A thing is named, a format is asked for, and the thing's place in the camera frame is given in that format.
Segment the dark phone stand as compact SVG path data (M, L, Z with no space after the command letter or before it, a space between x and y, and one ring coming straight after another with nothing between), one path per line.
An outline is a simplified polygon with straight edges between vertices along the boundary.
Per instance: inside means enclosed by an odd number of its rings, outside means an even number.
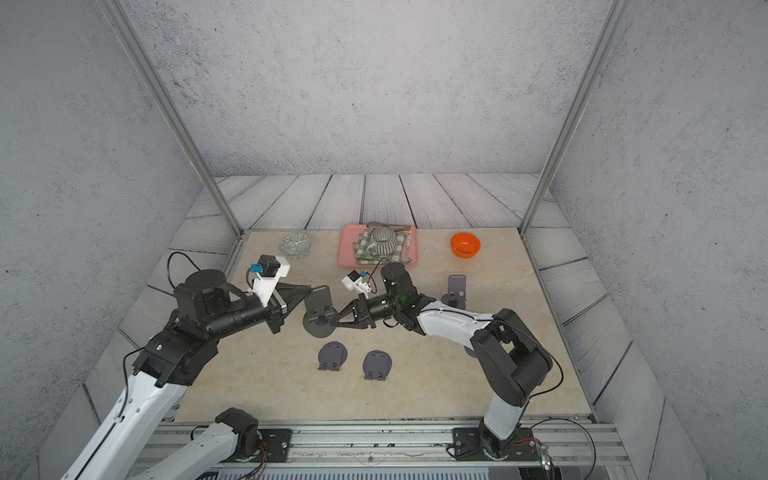
M304 299L305 314L302 320L307 333L315 338L327 338L336 329L339 318L334 308L328 285L318 286Z

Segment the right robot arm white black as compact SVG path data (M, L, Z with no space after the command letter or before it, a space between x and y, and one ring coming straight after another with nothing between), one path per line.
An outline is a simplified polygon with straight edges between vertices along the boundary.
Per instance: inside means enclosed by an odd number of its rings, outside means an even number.
M480 453L492 460L508 457L534 392L559 364L517 313L502 309L479 314L449 306L418 291L402 263L381 269L384 293L360 294L329 321L332 329L367 329L393 319L408 331L450 340L474 352L493 392L478 426L472 452L449 448L456 460Z

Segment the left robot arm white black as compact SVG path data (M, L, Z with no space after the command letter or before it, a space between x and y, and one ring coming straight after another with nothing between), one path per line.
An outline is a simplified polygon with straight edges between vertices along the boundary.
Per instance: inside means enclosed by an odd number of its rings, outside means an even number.
M264 322L278 332L311 291L277 281L262 301L228 283L221 271L190 275L174 289L178 308L138 350L122 396L63 477L116 479L127 474L165 413L217 355L220 340Z

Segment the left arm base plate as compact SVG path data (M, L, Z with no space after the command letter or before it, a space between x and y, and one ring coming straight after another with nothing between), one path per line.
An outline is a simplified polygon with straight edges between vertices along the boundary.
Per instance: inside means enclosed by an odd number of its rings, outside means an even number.
M241 433L233 457L237 461L285 463L293 431L284 428L251 428Z

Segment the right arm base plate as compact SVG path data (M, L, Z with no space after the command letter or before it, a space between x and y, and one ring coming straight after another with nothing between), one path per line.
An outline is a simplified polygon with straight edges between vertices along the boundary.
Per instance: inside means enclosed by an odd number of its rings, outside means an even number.
M452 443L446 448L457 461L532 462L540 459L537 440L529 428L518 428L500 440L484 426L454 428Z

